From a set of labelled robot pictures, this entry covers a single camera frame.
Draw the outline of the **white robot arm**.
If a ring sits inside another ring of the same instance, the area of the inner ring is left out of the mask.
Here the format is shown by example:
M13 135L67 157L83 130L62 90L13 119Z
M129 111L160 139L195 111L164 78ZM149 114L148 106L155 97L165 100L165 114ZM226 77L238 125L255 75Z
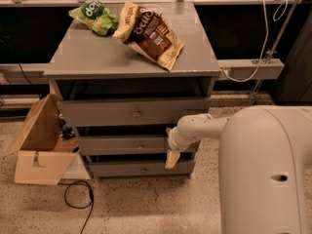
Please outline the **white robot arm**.
M165 167L205 137L219 141L222 234L309 234L304 173L312 164L312 107L261 105L231 117L188 115L167 128Z

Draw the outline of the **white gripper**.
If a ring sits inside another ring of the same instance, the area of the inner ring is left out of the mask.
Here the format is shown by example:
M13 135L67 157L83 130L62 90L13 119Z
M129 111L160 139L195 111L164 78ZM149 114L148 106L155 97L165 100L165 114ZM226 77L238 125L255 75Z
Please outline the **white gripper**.
M179 157L180 153L189 147L189 142L178 132L177 127L166 128L166 133L168 136L168 145L171 150L167 152L167 160L165 163L165 168L167 170L172 169Z

